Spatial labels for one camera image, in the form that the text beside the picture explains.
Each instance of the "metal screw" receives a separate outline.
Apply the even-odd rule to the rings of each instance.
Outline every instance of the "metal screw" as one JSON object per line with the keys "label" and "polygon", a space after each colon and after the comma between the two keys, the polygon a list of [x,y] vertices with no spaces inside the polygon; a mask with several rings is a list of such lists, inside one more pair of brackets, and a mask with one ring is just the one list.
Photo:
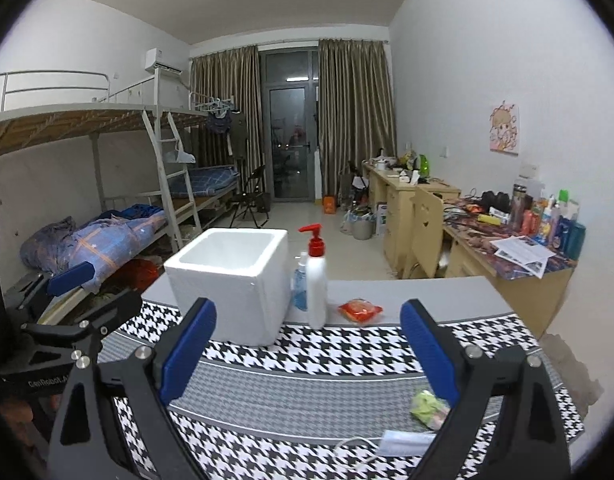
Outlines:
{"label": "metal screw", "polygon": [[134,355],[139,359],[147,359],[150,355],[152,355],[152,349],[146,345],[139,346]]}
{"label": "metal screw", "polygon": [[527,364],[529,364],[532,368],[540,368],[540,365],[542,365],[542,361],[537,355],[530,355],[529,357],[527,357]]}
{"label": "metal screw", "polygon": [[467,346],[465,348],[465,353],[467,354],[467,357],[470,357],[471,359],[480,359],[484,354],[482,348],[477,345]]}
{"label": "metal screw", "polygon": [[79,368],[81,370],[84,370],[89,365],[90,365],[90,358],[87,357],[87,355],[84,355],[83,357],[78,359],[78,361],[76,361],[76,368]]}

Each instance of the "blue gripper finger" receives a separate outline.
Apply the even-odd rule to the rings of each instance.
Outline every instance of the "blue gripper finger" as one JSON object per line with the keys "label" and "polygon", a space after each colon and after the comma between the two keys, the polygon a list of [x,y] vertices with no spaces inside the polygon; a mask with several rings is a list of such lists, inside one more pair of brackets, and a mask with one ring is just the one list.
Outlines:
{"label": "blue gripper finger", "polygon": [[65,270],[47,280],[47,295],[62,296],[73,288],[88,282],[94,277],[94,266],[89,262],[83,262],[71,269]]}
{"label": "blue gripper finger", "polygon": [[163,406],[185,391],[215,327],[215,304],[198,298],[180,323],[161,335],[153,348],[152,376]]}
{"label": "blue gripper finger", "polygon": [[436,397],[455,406],[460,394],[456,387],[454,363],[434,333],[440,328],[420,301],[410,300],[401,308],[401,329],[423,367]]}

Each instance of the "upper bunk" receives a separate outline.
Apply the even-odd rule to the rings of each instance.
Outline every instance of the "upper bunk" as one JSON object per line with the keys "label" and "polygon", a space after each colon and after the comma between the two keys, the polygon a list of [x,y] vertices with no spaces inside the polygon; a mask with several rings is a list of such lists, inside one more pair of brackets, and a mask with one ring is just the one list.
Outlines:
{"label": "upper bunk", "polygon": [[[49,75],[84,76],[90,81],[98,78],[100,83],[29,86],[16,85],[12,88],[12,80],[16,76],[34,75],[44,78]],[[188,128],[198,126],[207,116],[205,107],[200,106],[189,95],[189,107],[167,107],[161,104],[161,75],[159,69],[155,73],[126,88],[110,93],[110,79],[106,74],[78,70],[20,70],[0,73],[2,88],[0,88],[0,155],[16,152],[31,146],[72,139],[91,134],[107,134],[117,132],[145,131],[143,112],[148,114],[154,123],[160,114],[161,127],[168,128],[168,113],[176,127]],[[153,99],[145,100],[145,88],[153,81]],[[92,98],[92,102],[76,102],[66,104],[42,104],[8,108],[8,96],[40,91],[94,91],[102,93],[102,97]],[[140,96],[138,103],[119,103],[119,98],[127,95]]]}

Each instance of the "blue liquid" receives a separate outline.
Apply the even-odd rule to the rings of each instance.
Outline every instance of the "blue liquid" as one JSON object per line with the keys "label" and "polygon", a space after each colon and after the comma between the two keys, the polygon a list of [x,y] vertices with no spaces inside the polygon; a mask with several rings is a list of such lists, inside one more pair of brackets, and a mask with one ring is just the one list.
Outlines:
{"label": "blue liquid", "polygon": [[307,292],[301,290],[293,294],[293,306],[298,310],[307,312]]}
{"label": "blue liquid", "polygon": [[300,266],[293,274],[293,305],[303,311],[307,311],[307,276],[303,270],[305,266]]}

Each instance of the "bed ladder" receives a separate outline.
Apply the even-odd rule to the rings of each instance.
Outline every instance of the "bed ladder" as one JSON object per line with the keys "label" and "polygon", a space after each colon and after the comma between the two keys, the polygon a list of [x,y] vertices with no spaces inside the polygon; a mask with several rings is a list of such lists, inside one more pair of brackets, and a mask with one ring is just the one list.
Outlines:
{"label": "bed ladder", "polygon": [[[182,139],[180,138],[180,134],[178,133],[178,128],[176,127],[176,123],[174,118],[171,115],[171,112],[167,112],[167,122],[169,123],[169,127],[171,128],[171,132],[174,135],[172,139],[163,139],[161,136],[161,118],[159,117],[159,113],[156,112],[152,123],[149,120],[149,115],[146,110],[143,110],[143,123],[145,123],[145,128],[147,129],[147,133],[149,134],[149,138],[152,142],[153,150],[156,155],[156,167],[158,170],[158,182],[161,186],[161,199],[162,199],[162,208],[165,211],[165,216],[167,217],[167,230],[169,232],[169,239],[171,240],[171,248],[174,253],[180,251],[185,243],[183,241],[183,237],[180,233],[180,227],[178,226],[178,215],[185,212],[187,209],[192,209],[192,215],[194,217],[194,224],[196,224],[196,229],[198,234],[202,231],[202,226],[200,224],[200,218],[198,216],[198,209],[196,207],[196,199],[194,198],[194,192],[191,187],[191,180],[189,178],[189,171],[187,170],[187,164],[183,162],[185,160],[181,155],[189,155],[183,150]],[[182,170],[175,171],[174,173],[167,174],[165,171],[165,156],[163,152],[163,146],[169,142],[175,142],[175,149],[178,152],[178,156],[176,160],[167,160],[168,164],[181,164]],[[169,191],[169,181],[172,178],[176,178],[177,176],[183,175],[185,178],[185,187],[187,188],[187,197],[189,202],[185,205],[179,207],[178,209],[174,208],[174,203],[171,198],[171,192]]]}

